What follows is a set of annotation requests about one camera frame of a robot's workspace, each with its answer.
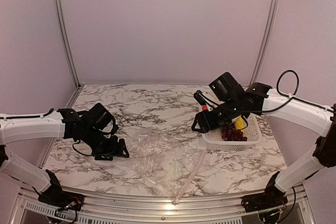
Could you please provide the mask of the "white plastic basket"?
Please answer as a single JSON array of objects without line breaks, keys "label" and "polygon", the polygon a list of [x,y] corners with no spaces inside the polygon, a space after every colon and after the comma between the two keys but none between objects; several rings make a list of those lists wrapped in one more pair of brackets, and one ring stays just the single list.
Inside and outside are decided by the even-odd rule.
[{"label": "white plastic basket", "polygon": [[261,141],[261,130],[254,115],[239,116],[229,124],[202,133],[202,139],[208,150],[243,151]]}]

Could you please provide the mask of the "clear zip top bag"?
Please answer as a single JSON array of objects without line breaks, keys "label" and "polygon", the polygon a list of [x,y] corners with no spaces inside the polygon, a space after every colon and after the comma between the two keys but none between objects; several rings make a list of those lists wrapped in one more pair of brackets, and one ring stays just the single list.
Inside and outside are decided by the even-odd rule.
[{"label": "clear zip top bag", "polygon": [[137,131],[133,137],[129,162],[132,170],[178,205],[206,153],[149,127]]}]

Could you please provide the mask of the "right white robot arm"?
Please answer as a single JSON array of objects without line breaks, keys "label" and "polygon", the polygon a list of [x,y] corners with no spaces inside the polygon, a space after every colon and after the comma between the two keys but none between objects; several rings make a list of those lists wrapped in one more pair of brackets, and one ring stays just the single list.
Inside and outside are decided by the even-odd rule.
[{"label": "right white robot arm", "polygon": [[286,192],[319,170],[335,166],[335,107],[313,105],[293,94],[280,94],[262,83],[247,89],[240,85],[212,83],[210,88],[221,104],[209,110],[200,90],[194,93],[202,110],[195,116],[192,131],[202,134],[223,127],[239,116],[268,115],[303,126],[318,134],[318,138],[303,156],[288,168],[271,176],[262,193],[242,197],[246,212],[278,207],[288,202]]}]

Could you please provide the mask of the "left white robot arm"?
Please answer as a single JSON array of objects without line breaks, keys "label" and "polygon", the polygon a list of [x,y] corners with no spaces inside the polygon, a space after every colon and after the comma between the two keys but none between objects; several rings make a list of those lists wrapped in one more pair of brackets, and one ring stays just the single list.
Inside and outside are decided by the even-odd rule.
[{"label": "left white robot arm", "polygon": [[45,114],[1,115],[1,173],[30,185],[38,200],[60,211],[81,209],[83,195],[64,191],[56,175],[6,150],[10,143],[38,138],[72,139],[85,143],[97,161],[128,158],[125,140],[118,138],[114,116],[100,103],[88,111],[50,109]]}]

